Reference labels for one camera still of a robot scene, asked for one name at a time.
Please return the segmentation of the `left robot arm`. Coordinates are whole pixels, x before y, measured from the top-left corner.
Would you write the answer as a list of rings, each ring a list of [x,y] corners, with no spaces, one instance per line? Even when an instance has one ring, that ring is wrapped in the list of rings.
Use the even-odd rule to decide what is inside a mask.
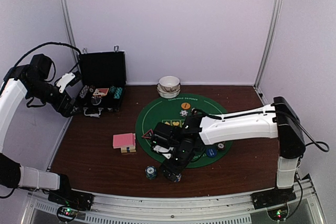
[[[55,84],[47,80],[53,61],[45,55],[33,56],[31,63],[20,63],[31,53],[49,45],[64,46],[81,55],[81,51],[65,42],[45,42],[23,54],[9,69],[1,85],[1,148],[5,145],[6,134],[13,116],[23,99],[33,101],[38,98],[42,103],[39,107],[51,104],[54,110],[64,117],[73,116],[78,109],[76,101],[66,92],[66,87],[73,86],[79,81],[79,74],[67,72]],[[46,172],[33,167],[23,166],[1,153],[1,186],[10,192],[1,196],[9,198],[17,188],[45,189],[54,191],[58,200],[64,205],[71,205],[76,197],[65,182],[66,176]]]

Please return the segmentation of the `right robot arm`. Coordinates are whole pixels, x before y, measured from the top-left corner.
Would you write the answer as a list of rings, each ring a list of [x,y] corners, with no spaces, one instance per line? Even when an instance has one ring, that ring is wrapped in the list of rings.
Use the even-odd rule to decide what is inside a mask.
[[[160,122],[154,129],[152,149],[164,156],[160,166],[164,177],[176,182],[196,152],[206,146],[250,138],[277,138],[276,187],[269,192],[269,199],[279,204],[294,185],[299,159],[307,147],[305,137],[319,150],[329,152],[328,144],[316,141],[301,125],[286,99],[275,97],[272,104],[234,113],[215,115],[194,108],[182,126]]]

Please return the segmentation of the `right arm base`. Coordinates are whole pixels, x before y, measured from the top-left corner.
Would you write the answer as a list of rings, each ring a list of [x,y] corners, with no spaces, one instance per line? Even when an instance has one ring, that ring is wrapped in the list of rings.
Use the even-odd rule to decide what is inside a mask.
[[[268,217],[278,222],[284,221],[289,217],[288,202],[296,198],[293,189],[274,188],[251,194],[254,209],[266,208]]]

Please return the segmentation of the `orange round button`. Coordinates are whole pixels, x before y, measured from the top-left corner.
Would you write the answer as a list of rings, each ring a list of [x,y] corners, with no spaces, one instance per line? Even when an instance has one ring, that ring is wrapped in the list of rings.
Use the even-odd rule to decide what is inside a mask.
[[[189,103],[187,103],[187,102],[184,102],[184,103],[181,104],[181,108],[183,110],[188,110],[188,109],[191,108],[191,105]]]

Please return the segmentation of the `pink playing card deck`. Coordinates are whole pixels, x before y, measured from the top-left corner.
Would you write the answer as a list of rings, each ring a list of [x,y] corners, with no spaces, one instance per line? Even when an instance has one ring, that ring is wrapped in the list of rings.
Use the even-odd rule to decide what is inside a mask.
[[[127,148],[135,146],[135,134],[134,133],[125,133],[125,134],[116,134],[112,138],[112,146],[116,148]]]

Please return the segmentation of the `blue round dealer button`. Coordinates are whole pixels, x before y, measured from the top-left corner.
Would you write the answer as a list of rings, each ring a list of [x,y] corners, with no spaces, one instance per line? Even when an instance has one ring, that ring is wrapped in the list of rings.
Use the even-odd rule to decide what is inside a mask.
[[[209,158],[214,158],[217,155],[217,150],[215,148],[208,148],[206,150],[206,155]]]

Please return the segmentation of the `light blue chip stack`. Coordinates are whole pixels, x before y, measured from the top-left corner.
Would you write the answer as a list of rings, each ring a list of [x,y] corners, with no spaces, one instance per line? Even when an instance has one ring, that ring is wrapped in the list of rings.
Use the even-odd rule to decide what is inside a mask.
[[[175,179],[175,182],[180,182],[181,181],[181,178],[182,178],[182,174],[178,174],[176,179]]]

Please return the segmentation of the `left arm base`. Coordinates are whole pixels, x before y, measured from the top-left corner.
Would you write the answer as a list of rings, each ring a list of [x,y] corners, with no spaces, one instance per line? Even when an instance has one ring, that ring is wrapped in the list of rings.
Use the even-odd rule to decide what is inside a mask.
[[[74,221],[81,211],[91,210],[94,200],[93,194],[79,191],[71,191],[68,197],[56,191],[46,191],[46,194],[49,201],[59,204],[56,217],[64,223]]]

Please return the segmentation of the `dark blue chip stack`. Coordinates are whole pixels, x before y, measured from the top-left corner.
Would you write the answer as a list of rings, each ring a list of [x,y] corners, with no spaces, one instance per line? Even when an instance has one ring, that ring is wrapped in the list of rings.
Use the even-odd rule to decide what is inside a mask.
[[[157,177],[157,170],[154,166],[147,166],[145,169],[147,179],[155,179]]]

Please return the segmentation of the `black red triangle all-in marker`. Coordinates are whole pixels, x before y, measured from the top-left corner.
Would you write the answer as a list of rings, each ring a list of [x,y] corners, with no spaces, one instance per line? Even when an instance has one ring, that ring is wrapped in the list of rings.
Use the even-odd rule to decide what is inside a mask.
[[[145,139],[145,140],[150,140],[153,136],[153,130],[152,129],[149,129],[146,133],[144,133],[142,135],[141,138]]]

